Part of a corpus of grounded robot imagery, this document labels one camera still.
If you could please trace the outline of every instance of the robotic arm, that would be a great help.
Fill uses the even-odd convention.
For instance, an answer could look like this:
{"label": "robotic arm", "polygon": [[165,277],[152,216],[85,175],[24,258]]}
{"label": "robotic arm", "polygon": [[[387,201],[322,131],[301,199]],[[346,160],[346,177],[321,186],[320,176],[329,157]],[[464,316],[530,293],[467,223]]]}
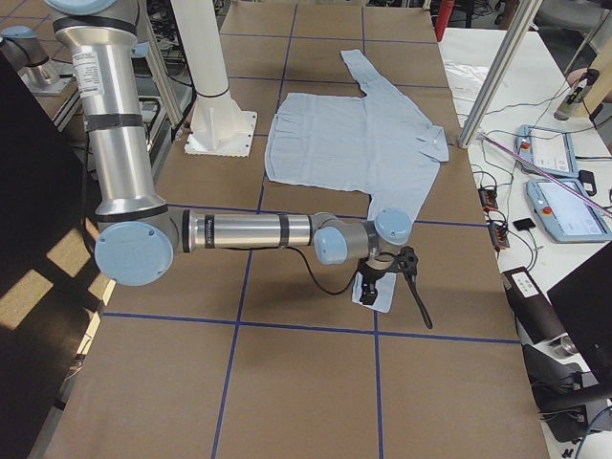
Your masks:
{"label": "robotic arm", "polygon": [[25,67],[30,83],[36,87],[44,88],[59,81],[59,73],[29,27],[13,26],[0,32],[0,53],[15,72]]}
{"label": "robotic arm", "polygon": [[95,256],[105,274],[121,284],[144,285],[163,275],[181,251],[314,245],[323,264],[360,260],[364,304],[373,304],[376,280],[385,273],[414,280],[416,256],[404,248],[411,222],[397,209],[354,224],[328,213],[205,215],[169,209],[153,185],[130,57],[146,12],[137,0],[46,1],[54,9],[56,37],[73,54],[98,165],[102,203]]}

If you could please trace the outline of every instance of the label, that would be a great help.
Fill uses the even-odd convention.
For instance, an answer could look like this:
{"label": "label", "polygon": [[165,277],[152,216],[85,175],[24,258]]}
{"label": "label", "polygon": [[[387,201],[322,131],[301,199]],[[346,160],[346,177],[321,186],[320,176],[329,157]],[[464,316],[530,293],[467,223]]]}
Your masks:
{"label": "label", "polygon": [[76,82],[82,98],[104,95],[104,85],[100,78],[98,53],[79,53],[73,55]]}
{"label": "label", "polygon": [[532,279],[529,278],[527,273],[515,273],[513,274],[513,280],[516,287],[518,287],[518,290],[524,297],[529,298],[530,296],[539,294],[536,286],[532,282]]}

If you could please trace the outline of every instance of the blue cable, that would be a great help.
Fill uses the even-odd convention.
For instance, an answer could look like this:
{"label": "blue cable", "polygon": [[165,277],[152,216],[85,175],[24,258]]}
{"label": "blue cable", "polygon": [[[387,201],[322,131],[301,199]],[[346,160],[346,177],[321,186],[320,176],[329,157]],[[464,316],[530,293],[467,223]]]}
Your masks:
{"label": "blue cable", "polygon": [[582,447],[584,446],[584,442],[586,441],[586,437],[588,437],[589,433],[591,433],[591,429],[593,428],[593,426],[595,425],[597,420],[601,416],[603,416],[603,413],[605,413],[606,411],[610,411],[610,410],[612,410],[612,405],[607,406],[602,411],[597,413],[597,416],[595,416],[593,418],[593,421],[591,421],[591,423],[587,426],[586,431],[584,432],[584,436],[582,437],[582,440],[580,440],[580,444],[578,445],[578,449],[576,450],[576,456],[574,456],[574,459],[579,459],[580,451],[582,450]]}

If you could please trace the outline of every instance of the white table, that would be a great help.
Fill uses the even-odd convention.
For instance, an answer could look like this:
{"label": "white table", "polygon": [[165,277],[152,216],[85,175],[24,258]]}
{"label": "white table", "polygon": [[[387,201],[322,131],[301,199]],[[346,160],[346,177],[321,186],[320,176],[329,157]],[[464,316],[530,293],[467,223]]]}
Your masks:
{"label": "white table", "polygon": [[[443,42],[440,44],[440,52],[447,67],[449,87],[453,92],[453,99],[459,121],[462,123],[470,112],[473,101],[482,78],[492,63],[497,48],[503,39],[504,32],[488,30],[466,30],[448,29]],[[457,64],[468,67],[457,67]],[[568,121],[555,120],[553,113],[561,101],[562,95],[566,94],[567,84],[564,82],[561,71],[546,49],[544,43],[537,33],[527,33],[509,71],[493,99],[489,112],[501,109],[506,105],[518,103],[539,103],[555,95],[557,98],[538,106],[518,106],[506,108],[498,113],[487,115],[481,129],[484,132],[494,130],[515,133],[521,124],[537,124],[538,126],[551,127],[564,131],[577,131],[592,126],[587,119],[570,119]],[[515,136],[491,132],[490,137],[514,150]],[[578,156],[599,157],[609,156],[599,134],[595,129],[572,135],[575,151]],[[474,141],[469,148],[470,162],[474,164],[474,170],[485,170],[495,177],[499,184],[509,182],[510,175],[504,171],[492,167],[484,161],[483,147],[487,160],[509,171],[513,170],[514,159],[506,153],[498,150],[488,143],[481,146],[480,141]],[[612,162],[579,162],[579,168],[591,170],[595,173],[598,193],[593,198],[598,204],[609,206],[608,190],[612,187]],[[477,184],[480,176],[475,174]],[[524,174],[520,167],[514,170],[514,182],[512,186],[502,186],[498,189],[497,202],[500,210],[512,222],[521,218],[532,218],[537,228],[532,229],[535,240],[541,249],[538,250],[538,258],[531,275],[543,292],[559,282],[566,274],[576,266],[589,258],[593,253],[603,247],[603,243],[597,244],[559,244],[556,243],[541,228],[537,218],[534,216],[532,205],[529,202],[525,183],[532,178]],[[483,183],[492,184],[492,180],[485,177]],[[521,236],[532,244],[529,236],[524,232]],[[527,247],[509,235],[511,247],[500,253],[498,266],[500,272],[512,268],[527,266],[530,253]],[[569,363],[578,361],[584,365],[580,358],[572,358],[562,361]],[[576,446],[558,443],[553,437],[550,429],[544,424],[543,429],[551,458],[558,458],[567,448]],[[587,440],[580,459],[610,459],[612,458],[612,433],[603,432],[593,434]]]}

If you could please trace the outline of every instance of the white device with blue border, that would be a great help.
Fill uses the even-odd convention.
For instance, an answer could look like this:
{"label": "white device with blue border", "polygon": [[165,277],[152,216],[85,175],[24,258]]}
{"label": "white device with blue border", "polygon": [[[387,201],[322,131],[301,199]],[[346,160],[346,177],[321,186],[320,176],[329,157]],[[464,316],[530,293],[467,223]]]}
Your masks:
{"label": "white device with blue border", "polygon": [[[518,128],[516,149],[523,160],[544,172],[556,177],[578,177],[572,136],[567,132],[523,124]],[[521,164],[521,167],[527,173],[537,174],[535,169],[525,164]]]}
{"label": "white device with blue border", "polygon": [[[577,179],[561,179],[587,197]],[[598,212],[559,185],[545,179],[527,182],[527,196],[548,233],[558,242],[604,242],[612,231]]]}

